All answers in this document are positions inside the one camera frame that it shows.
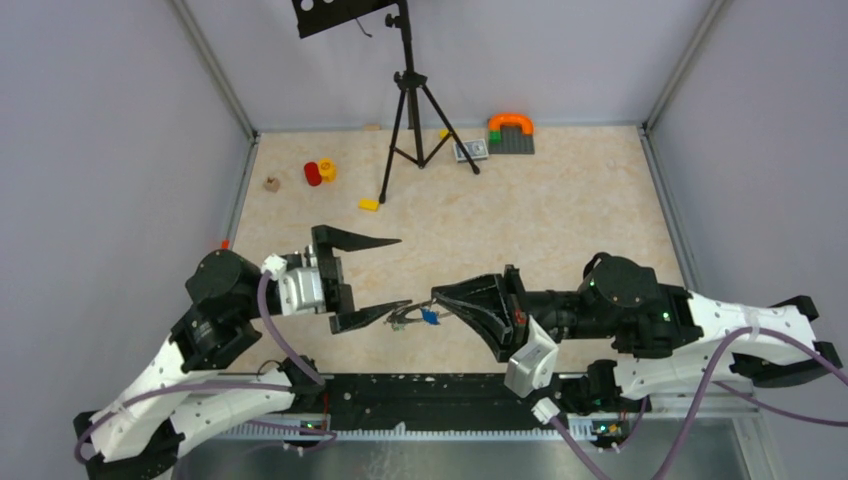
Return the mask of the blue plastic key tag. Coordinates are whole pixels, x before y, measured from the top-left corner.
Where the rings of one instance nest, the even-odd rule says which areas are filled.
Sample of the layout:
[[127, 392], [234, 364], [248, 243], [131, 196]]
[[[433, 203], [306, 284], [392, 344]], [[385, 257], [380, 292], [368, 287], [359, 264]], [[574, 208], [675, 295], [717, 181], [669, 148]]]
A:
[[421, 319], [425, 323], [427, 323], [429, 325], [439, 325], [440, 324], [440, 321], [439, 321], [440, 314], [438, 312], [433, 311], [429, 308], [421, 308], [420, 313], [421, 313]]

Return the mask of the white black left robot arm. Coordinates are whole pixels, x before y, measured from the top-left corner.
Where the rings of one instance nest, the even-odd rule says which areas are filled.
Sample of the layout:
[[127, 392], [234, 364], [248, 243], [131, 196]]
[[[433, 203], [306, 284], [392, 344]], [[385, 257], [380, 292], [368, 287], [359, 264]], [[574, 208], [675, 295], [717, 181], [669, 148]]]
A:
[[[290, 408], [314, 410], [325, 380], [273, 320], [324, 313], [332, 332], [342, 333], [388, 314], [394, 303], [355, 306], [339, 257], [386, 245], [384, 238], [318, 225], [303, 252], [272, 254], [261, 264], [228, 249], [206, 255], [185, 284], [190, 307], [142, 373], [111, 404], [74, 419], [76, 461], [91, 479], [162, 479], [194, 448], [232, 427]], [[255, 320], [285, 360], [247, 381], [223, 380], [262, 338]]]

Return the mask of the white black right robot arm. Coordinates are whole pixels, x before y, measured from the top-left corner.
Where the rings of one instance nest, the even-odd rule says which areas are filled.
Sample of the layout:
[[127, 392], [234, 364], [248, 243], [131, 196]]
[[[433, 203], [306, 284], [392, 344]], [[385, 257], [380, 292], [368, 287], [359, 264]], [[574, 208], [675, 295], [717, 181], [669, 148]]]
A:
[[506, 365], [508, 389], [526, 398], [553, 387], [571, 412], [628, 410], [701, 381], [787, 388], [842, 367], [812, 329], [818, 310], [808, 296], [767, 307], [723, 302], [605, 252], [573, 291], [528, 290], [507, 266], [431, 295]]

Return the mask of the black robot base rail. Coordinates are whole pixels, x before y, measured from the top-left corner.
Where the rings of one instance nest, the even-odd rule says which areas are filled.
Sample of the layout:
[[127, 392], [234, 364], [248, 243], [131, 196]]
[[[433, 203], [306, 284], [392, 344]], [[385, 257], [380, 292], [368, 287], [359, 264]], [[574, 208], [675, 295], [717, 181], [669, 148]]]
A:
[[651, 400], [627, 399], [612, 380], [613, 361], [593, 363], [583, 374], [556, 374], [549, 385], [525, 397], [494, 373], [328, 374], [322, 387], [295, 375], [289, 414], [305, 414], [315, 427], [370, 434], [403, 425], [413, 434], [528, 433], [542, 423], [532, 413], [541, 400], [570, 415], [610, 414], [633, 419], [653, 408]]

